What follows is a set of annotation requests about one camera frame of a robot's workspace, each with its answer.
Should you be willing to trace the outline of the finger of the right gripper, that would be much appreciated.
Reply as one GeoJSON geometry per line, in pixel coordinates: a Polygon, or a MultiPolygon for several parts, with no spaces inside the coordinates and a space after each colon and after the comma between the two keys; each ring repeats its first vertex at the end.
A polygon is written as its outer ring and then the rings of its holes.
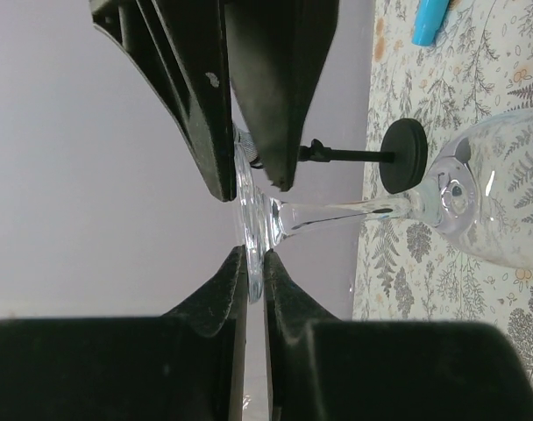
{"type": "Polygon", "coordinates": [[[228,1],[231,86],[266,175],[293,187],[302,130],[338,24],[337,1],[228,1]]]}
{"type": "Polygon", "coordinates": [[[181,131],[210,194],[234,198],[224,2],[93,1],[94,27],[143,75],[181,131]]]}

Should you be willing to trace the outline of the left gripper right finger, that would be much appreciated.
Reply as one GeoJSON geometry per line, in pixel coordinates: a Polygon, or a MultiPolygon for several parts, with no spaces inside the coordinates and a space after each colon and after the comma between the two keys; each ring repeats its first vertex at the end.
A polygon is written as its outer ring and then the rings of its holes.
{"type": "Polygon", "coordinates": [[[273,420],[533,420],[533,389],[491,325],[350,321],[264,259],[273,420]]]}

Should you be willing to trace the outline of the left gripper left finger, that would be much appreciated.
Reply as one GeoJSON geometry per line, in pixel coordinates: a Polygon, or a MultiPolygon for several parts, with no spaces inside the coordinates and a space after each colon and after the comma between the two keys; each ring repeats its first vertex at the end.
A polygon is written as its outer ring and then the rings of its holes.
{"type": "Polygon", "coordinates": [[[0,319],[0,420],[239,420],[247,266],[157,317],[0,319]]]}

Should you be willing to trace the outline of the clear wine glass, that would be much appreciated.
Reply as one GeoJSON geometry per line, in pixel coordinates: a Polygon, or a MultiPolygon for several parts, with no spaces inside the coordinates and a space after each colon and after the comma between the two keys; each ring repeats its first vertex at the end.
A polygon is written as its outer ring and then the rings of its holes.
{"type": "Polygon", "coordinates": [[[485,119],[446,143],[421,182],[369,201],[304,205],[265,194],[234,143],[248,296],[260,299],[264,259],[284,239],[324,226],[402,218],[425,223],[463,253],[533,269],[533,108],[485,119]]]}

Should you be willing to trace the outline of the blue cylinder toy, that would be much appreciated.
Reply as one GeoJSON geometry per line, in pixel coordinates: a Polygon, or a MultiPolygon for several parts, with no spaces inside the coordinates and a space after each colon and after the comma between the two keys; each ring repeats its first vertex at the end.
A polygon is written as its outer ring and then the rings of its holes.
{"type": "Polygon", "coordinates": [[[444,21],[449,0],[421,0],[418,5],[412,43],[431,46],[444,21]]]}

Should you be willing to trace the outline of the floral tablecloth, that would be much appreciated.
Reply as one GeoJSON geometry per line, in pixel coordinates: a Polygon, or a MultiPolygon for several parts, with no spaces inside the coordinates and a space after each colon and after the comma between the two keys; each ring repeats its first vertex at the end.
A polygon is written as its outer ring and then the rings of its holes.
{"type": "Polygon", "coordinates": [[[533,387],[533,1],[453,1],[430,47],[415,1],[375,5],[367,144],[414,118],[449,244],[403,219],[360,227],[357,319],[463,319],[504,331],[533,387]]]}

